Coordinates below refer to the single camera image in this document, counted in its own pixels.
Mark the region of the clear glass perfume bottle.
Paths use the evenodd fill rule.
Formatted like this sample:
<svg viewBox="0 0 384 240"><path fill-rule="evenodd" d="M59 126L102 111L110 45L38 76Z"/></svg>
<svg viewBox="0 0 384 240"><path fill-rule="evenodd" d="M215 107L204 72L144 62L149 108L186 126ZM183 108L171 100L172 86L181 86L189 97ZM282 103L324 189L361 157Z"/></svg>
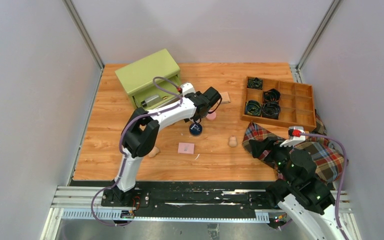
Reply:
<svg viewBox="0 0 384 240"><path fill-rule="evenodd" d="M154 94L144 99L140 104L143 108L148 108L161 101L162 101L162 98L158 94Z"/></svg>

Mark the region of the green metal drawer cabinet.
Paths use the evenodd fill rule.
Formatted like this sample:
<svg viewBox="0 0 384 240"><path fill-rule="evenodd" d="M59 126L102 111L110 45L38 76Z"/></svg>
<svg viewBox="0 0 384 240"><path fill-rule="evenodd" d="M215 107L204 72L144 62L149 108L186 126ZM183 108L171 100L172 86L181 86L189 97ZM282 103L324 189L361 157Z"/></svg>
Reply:
<svg viewBox="0 0 384 240"><path fill-rule="evenodd" d="M175 96L162 89L178 94L182 84L180 67L165 48L117 69L115 75L135 109L148 110L168 103ZM162 101L150 107L142 107L143 100L156 94Z"/></svg>

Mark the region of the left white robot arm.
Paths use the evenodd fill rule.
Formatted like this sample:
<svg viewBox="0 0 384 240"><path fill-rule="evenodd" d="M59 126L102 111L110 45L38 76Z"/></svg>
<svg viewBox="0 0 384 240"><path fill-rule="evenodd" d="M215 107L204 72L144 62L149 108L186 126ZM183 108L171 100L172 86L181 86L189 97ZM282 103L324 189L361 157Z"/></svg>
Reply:
<svg viewBox="0 0 384 240"><path fill-rule="evenodd" d="M159 132L182 120L197 122L203 119L221 100L221 94L209 87L205 92L179 95L177 101L160 108L137 108L121 133L119 150L122 161L111 186L102 191L102 203L122 207L131 205L135 199L133 189L140 165L155 147Z"/></svg>

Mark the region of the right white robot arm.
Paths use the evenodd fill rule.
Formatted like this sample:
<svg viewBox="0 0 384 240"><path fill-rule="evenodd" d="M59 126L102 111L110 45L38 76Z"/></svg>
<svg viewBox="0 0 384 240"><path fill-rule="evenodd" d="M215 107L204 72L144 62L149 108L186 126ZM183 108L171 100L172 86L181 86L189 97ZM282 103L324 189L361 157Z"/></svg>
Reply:
<svg viewBox="0 0 384 240"><path fill-rule="evenodd" d="M333 194L316 176L316 163L307 151L294 148L294 142L249 140L252 156L258 158L268 152L265 160L283 176L250 201L280 208L312 240L350 240Z"/></svg>

